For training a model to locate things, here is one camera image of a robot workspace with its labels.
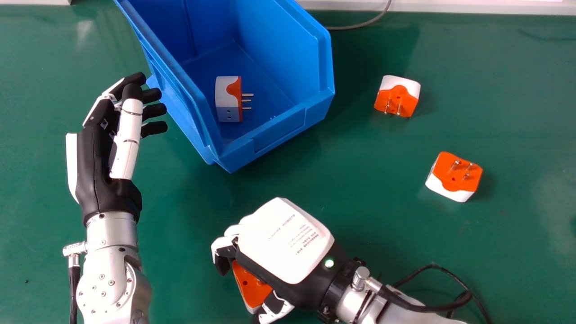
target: screw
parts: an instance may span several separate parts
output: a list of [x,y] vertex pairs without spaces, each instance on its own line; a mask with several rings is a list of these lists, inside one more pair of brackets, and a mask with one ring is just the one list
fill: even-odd
[[365,266],[359,266],[352,277],[352,288],[356,291],[364,290],[364,282],[370,276],[370,271]]

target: adapter inside blue bin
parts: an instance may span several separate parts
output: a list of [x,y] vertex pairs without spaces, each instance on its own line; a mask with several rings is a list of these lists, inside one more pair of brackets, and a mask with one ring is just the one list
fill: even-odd
[[[207,163],[229,172],[324,119],[334,96],[328,32],[293,0],[116,0],[162,102]],[[218,76],[253,93],[243,122],[218,121]]]

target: silver metal forearm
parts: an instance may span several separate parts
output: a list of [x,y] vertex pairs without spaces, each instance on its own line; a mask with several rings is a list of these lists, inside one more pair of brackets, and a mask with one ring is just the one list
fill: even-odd
[[[382,284],[380,282],[373,277],[369,277],[367,268],[359,267],[354,274],[352,284],[348,286],[338,303],[336,316],[348,324],[353,323],[357,316],[358,324],[466,324],[454,319],[444,318],[435,313],[405,310],[378,296],[377,292],[381,287]],[[394,288],[388,288],[394,290],[399,296],[412,304],[423,305],[416,299],[408,297]]]
[[141,272],[134,217],[97,214],[86,226],[76,300],[85,324],[147,324],[151,287]]

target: robotic hand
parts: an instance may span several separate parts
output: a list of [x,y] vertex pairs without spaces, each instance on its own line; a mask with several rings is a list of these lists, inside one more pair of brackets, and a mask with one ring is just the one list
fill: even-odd
[[[393,286],[382,285],[370,277],[362,261],[346,256],[321,222],[284,198],[271,200],[230,226],[211,249],[221,275],[232,264],[254,324],[274,322],[294,308],[316,310],[324,323],[464,324],[435,312],[448,311],[447,317],[452,317],[471,299],[491,323],[468,287],[438,265],[421,268]],[[453,303],[429,307],[396,289],[426,269],[447,273],[465,291]]]
[[[140,139],[163,133],[165,122],[142,124],[166,114],[158,89],[143,91],[143,73],[115,83],[96,99],[78,134],[66,135],[68,185],[82,209],[86,241],[64,247],[71,309],[84,323],[147,324],[150,283],[142,274],[136,223],[142,196],[132,182]],[[84,257],[80,278],[79,256]]]

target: metal prong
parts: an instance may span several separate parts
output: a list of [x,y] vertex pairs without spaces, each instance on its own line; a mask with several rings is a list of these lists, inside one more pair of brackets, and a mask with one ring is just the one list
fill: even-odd
[[452,163],[452,166],[450,167],[451,170],[454,170],[454,168],[456,168],[458,165],[460,165],[460,160],[456,160],[454,161],[454,163]]

